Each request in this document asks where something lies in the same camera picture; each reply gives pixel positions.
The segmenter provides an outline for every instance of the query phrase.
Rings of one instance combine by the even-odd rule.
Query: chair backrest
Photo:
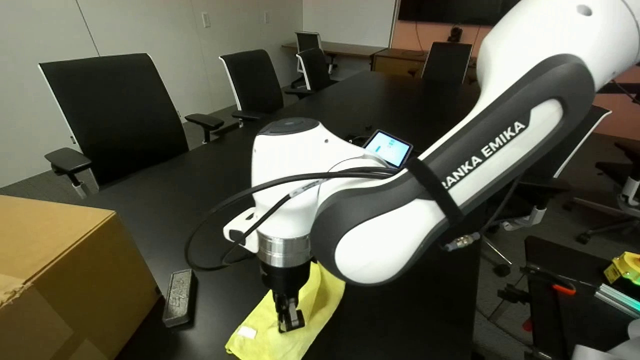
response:
[[[471,57],[471,44],[434,42],[424,62],[422,79],[462,84]]]
[[[238,110],[273,113],[284,106],[276,70],[262,49],[220,56]]]
[[[610,110],[591,105],[589,113],[575,130],[540,158],[532,167],[527,169],[527,174],[540,179],[560,176],[560,173],[573,155],[580,149],[596,126],[609,114],[611,114]]]
[[[147,54],[41,63],[98,185],[187,152],[182,122]]]
[[[326,70],[324,53],[320,49],[304,50],[296,55],[302,64],[307,90],[320,91],[333,82]]]
[[[296,31],[296,44],[298,45],[298,52],[309,49],[322,50],[320,33],[314,33],[311,31]],[[300,63],[300,60],[298,60],[298,72],[302,72],[302,65]]]

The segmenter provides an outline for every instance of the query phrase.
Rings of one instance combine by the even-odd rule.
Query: yellow cloth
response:
[[[309,280],[298,295],[298,309],[306,325],[280,334],[270,290],[234,331],[225,349],[240,360],[300,360],[335,312],[343,293],[344,281],[311,263]]]

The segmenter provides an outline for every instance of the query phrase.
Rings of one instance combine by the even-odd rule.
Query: screen display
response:
[[[519,0],[401,0],[398,20],[496,25]]]
[[[364,148],[375,152],[387,163],[400,167],[408,157],[409,152],[411,152],[412,146],[378,130],[365,144]]]

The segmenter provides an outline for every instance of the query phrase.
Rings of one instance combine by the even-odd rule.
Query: wall outlet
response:
[[[211,19],[209,18],[209,13],[207,12],[202,13],[202,26],[205,28],[211,27]]]

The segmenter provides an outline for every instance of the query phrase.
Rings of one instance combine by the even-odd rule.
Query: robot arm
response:
[[[281,330],[303,325],[295,307],[311,254],[347,282],[392,280],[452,225],[436,192],[444,188],[467,214],[551,150],[584,118],[596,90],[640,61],[639,17],[640,0],[520,1],[483,41],[476,107],[418,157],[440,189],[407,170],[386,180],[331,180],[266,220],[246,247],[255,244]],[[253,184],[383,166],[309,119],[267,127],[252,161]],[[247,224],[300,185],[254,195]]]

